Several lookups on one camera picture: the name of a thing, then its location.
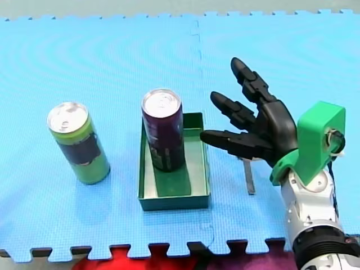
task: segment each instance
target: black label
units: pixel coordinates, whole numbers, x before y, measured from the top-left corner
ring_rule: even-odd
[[[62,145],[60,143],[58,145],[67,160],[73,164],[89,165],[101,154],[95,133],[91,133],[88,138],[74,145]]]

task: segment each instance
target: can lid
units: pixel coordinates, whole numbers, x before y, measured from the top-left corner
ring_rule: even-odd
[[[70,133],[81,128],[88,119],[88,110],[76,102],[64,102],[53,108],[47,116],[49,128],[57,133]]]
[[[169,89],[155,89],[142,100],[142,109],[155,118],[165,118],[175,114],[181,106],[180,98]]]

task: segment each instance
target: purple can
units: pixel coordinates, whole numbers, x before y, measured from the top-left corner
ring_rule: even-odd
[[[168,89],[150,91],[142,100],[142,118],[153,166],[164,172],[180,168],[185,163],[180,98]]]

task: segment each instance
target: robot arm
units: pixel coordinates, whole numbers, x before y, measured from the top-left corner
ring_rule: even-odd
[[[213,104],[234,126],[247,132],[205,130],[201,139],[231,155],[264,159],[273,168],[270,180],[281,185],[299,270],[360,269],[360,247],[343,232],[332,170],[325,170],[345,146],[345,109],[319,102],[296,126],[259,74],[237,58],[232,59],[231,69],[259,113],[255,117],[243,104],[212,92]]]

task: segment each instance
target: cable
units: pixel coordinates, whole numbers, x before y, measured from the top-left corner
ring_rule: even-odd
[[[336,185],[335,185],[335,178],[334,173],[332,171],[332,161],[327,164],[328,173],[330,174],[332,181],[334,183],[334,193],[332,194],[332,200],[334,202],[334,209],[337,217],[339,217],[339,210],[338,210],[338,201],[336,201]]]
[[[335,159],[339,156],[339,154],[343,151],[345,148],[345,136],[338,130],[332,129],[327,134],[327,144],[330,146],[331,141],[333,139],[339,140],[339,147],[336,149],[335,152],[332,152],[330,155],[332,156],[331,161],[327,164],[328,173],[330,174],[332,181],[334,183],[334,193],[332,195],[332,200],[334,201],[334,209],[337,217],[339,217],[339,210],[338,210],[338,201],[336,200],[336,186],[335,186],[335,177],[334,172],[332,171],[332,163],[335,161]]]

